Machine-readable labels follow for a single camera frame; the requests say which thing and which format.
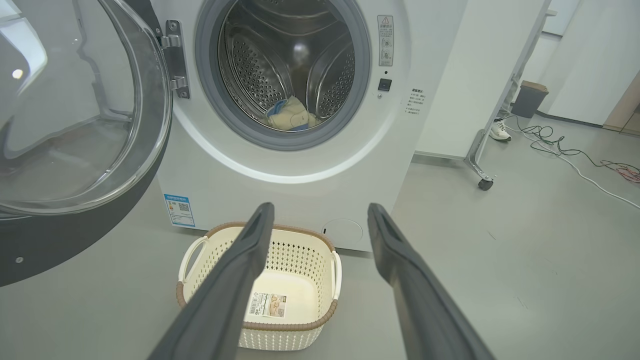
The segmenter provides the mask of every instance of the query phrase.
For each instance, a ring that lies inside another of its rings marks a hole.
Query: person's foot
[[[510,142],[511,135],[507,133],[507,129],[504,126],[503,120],[496,120],[491,124],[491,129],[489,130],[489,136],[503,142]]]

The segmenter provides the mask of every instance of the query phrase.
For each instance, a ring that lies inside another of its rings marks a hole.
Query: cable
[[[597,186],[597,187],[598,187],[598,189],[602,190],[604,193],[606,193],[606,194],[608,194],[608,195],[611,195],[611,196],[615,197],[616,199],[622,200],[622,201],[626,202],[627,204],[630,204],[631,206],[634,206],[634,207],[636,207],[636,208],[640,209],[640,206],[638,206],[636,203],[631,202],[631,201],[629,201],[629,200],[627,200],[627,199],[625,199],[625,198],[623,198],[623,197],[620,197],[620,196],[618,196],[618,195],[616,195],[616,194],[614,194],[614,193],[611,193],[611,192],[609,192],[609,191],[605,190],[604,188],[602,188],[602,186],[600,186],[600,185],[599,185],[598,183],[596,183],[594,180],[591,180],[590,178],[588,178],[588,177],[586,177],[586,176],[582,175],[582,172],[580,172],[580,169],[579,169],[579,168],[577,168],[577,167],[576,167],[576,166],[575,166],[571,161],[569,161],[569,160],[568,160],[567,158],[565,158],[563,155],[571,156],[571,155],[578,155],[579,153],[582,153],[582,154],[584,154],[585,156],[587,156],[587,158],[589,158],[589,156],[588,156],[587,154],[585,154],[584,152],[580,151],[580,150],[575,150],[575,151],[579,151],[579,152],[578,152],[578,153],[576,153],[576,154],[565,154],[565,153],[563,152],[563,150],[562,150],[562,149],[560,149],[560,147],[559,147],[559,145],[558,145],[558,144],[559,144],[559,142],[560,142],[560,141],[562,141],[562,139],[564,139],[564,136],[561,136],[561,137],[560,137],[558,140],[556,140],[556,141],[549,141],[549,140],[547,140],[547,138],[548,138],[548,137],[550,137],[550,136],[553,134],[553,132],[554,132],[554,130],[553,130],[553,128],[552,128],[552,127],[550,127],[550,126],[537,126],[537,125],[536,125],[536,126],[530,126],[530,127],[525,128],[525,129],[522,129],[522,128],[520,127],[520,123],[519,123],[519,121],[518,121],[518,117],[517,117],[516,115],[510,115],[510,116],[508,116],[508,117],[504,118],[503,120],[508,119],[508,118],[510,118],[510,117],[515,117],[515,118],[516,118],[516,123],[518,124],[518,128],[519,128],[520,130],[511,129],[511,128],[510,128],[510,127],[508,127],[508,126],[506,126],[506,127],[507,127],[509,130],[516,131],[516,132],[518,132],[518,133],[522,133],[522,134],[523,134],[527,139],[531,140],[531,141],[532,141],[532,143],[530,144],[530,146],[531,146],[531,148],[532,148],[532,149],[534,149],[534,150],[538,150],[538,151],[544,151],[544,152],[548,152],[548,153],[550,153],[550,154],[556,155],[558,158],[561,158],[562,160],[564,160],[565,162],[567,162],[569,165],[571,165],[571,167],[573,167],[573,168],[575,169],[575,171],[577,171],[577,172],[578,172],[578,175],[580,175],[580,177],[581,177],[581,178],[583,178],[583,179],[585,179],[585,180],[589,181],[590,183],[594,184],[595,186]],[[546,129],[546,128],[549,128],[549,129],[551,130],[551,132],[549,133],[549,135],[545,135],[545,136],[541,135],[541,132],[542,132],[544,129]],[[538,139],[533,138],[533,137],[530,137],[530,136],[529,136],[529,134],[533,134],[533,135],[535,135]],[[540,145],[540,147],[542,147],[542,149],[534,147],[533,145],[535,145],[536,143],[538,143],[538,144]],[[553,146],[554,144],[555,144],[556,146],[558,146],[559,152],[555,152],[555,150],[554,150],[554,148],[553,148],[553,147],[547,147],[547,146],[545,146],[545,145]],[[595,165],[595,166],[597,166],[597,167],[606,166],[606,165],[597,165],[596,163],[594,163],[594,162],[593,162],[593,160],[591,160],[591,162],[592,162],[592,164],[594,164],[594,165]]]
[[[536,145],[539,142],[543,142],[547,145],[555,145],[558,149],[558,152],[562,155],[565,156],[574,156],[574,155],[579,155],[579,154],[583,154],[587,157],[587,159],[589,159],[589,161],[593,164],[593,166],[596,167],[607,167],[615,172],[617,172],[620,176],[624,177],[627,181],[630,181],[632,183],[640,183],[640,170],[638,170],[638,168],[636,168],[635,166],[629,165],[629,164],[625,164],[625,163],[614,163],[612,161],[609,160],[602,160],[600,162],[600,165],[596,164],[589,155],[587,155],[586,152],[582,151],[582,150],[578,150],[578,149],[567,149],[567,150],[563,150],[560,147],[560,142],[562,142],[562,140],[564,140],[564,136],[560,136],[560,138],[558,138],[558,140],[556,141],[550,141],[547,140],[547,138],[551,137],[554,133],[554,129],[553,127],[550,126],[530,126],[527,127],[525,129],[522,129],[522,127],[520,126],[520,119],[516,116],[516,115],[511,115],[506,117],[505,119],[508,119],[510,117],[515,117],[516,118],[516,123],[518,124],[518,128],[520,129],[520,132],[525,133],[525,134],[533,134],[535,137],[538,138],[538,140],[535,140],[533,143],[530,144],[531,148],[537,151],[543,151],[543,152],[548,152],[550,154],[556,154],[555,151],[549,151],[550,149],[543,147],[542,149],[535,147],[534,145]],[[542,135],[542,131],[544,131],[545,129],[549,129],[550,133],[548,135]]]

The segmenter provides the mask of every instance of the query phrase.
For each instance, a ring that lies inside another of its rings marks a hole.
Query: gray trash can
[[[511,113],[521,117],[532,118],[547,94],[549,94],[549,90],[545,85],[523,81]]]

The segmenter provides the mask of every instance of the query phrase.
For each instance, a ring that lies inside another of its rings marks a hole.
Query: stainless steel drum
[[[270,107],[291,96],[318,123],[329,120],[351,90],[354,57],[349,29],[325,0],[240,0],[218,41],[229,95],[265,126]]]

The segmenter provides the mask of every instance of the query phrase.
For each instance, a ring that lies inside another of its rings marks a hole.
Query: washing machine
[[[184,57],[158,172],[168,221],[209,230],[272,202],[278,224],[371,250],[367,206],[393,208],[465,5],[154,1]]]

